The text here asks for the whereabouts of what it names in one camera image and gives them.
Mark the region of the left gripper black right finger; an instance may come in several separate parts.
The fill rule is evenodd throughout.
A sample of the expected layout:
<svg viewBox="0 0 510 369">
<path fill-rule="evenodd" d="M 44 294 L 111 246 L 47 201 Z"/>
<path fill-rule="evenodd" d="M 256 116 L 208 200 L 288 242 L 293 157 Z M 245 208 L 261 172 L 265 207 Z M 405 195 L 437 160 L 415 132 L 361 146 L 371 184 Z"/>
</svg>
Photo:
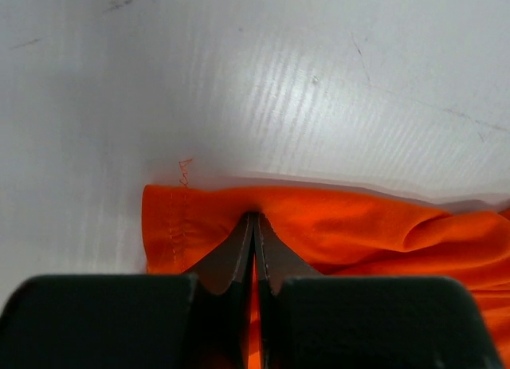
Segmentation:
<svg viewBox="0 0 510 369">
<path fill-rule="evenodd" d="M 254 226 L 264 368 L 501 368 L 473 297 L 447 277 L 332 277 Z"/>
</svg>

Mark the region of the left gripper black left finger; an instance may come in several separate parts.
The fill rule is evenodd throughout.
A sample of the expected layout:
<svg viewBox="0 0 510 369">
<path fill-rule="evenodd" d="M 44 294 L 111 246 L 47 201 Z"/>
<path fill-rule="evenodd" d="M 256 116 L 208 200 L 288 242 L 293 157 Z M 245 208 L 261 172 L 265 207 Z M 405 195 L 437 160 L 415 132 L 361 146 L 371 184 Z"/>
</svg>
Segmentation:
<svg viewBox="0 0 510 369">
<path fill-rule="evenodd" d="M 2 367 L 247 367 L 254 220 L 181 274 L 24 281 L 2 310 Z"/>
</svg>

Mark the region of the orange t shirt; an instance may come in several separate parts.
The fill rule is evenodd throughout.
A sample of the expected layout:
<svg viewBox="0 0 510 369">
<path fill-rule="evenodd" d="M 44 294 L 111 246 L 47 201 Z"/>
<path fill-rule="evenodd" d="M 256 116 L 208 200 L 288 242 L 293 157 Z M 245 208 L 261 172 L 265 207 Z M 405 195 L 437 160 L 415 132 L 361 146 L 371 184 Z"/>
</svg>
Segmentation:
<svg viewBox="0 0 510 369">
<path fill-rule="evenodd" d="M 509 212 L 451 214 L 369 194 L 291 186 L 143 189 L 147 271 L 181 273 L 223 242 L 248 211 L 327 275 L 441 275 L 474 296 L 509 359 Z"/>
</svg>

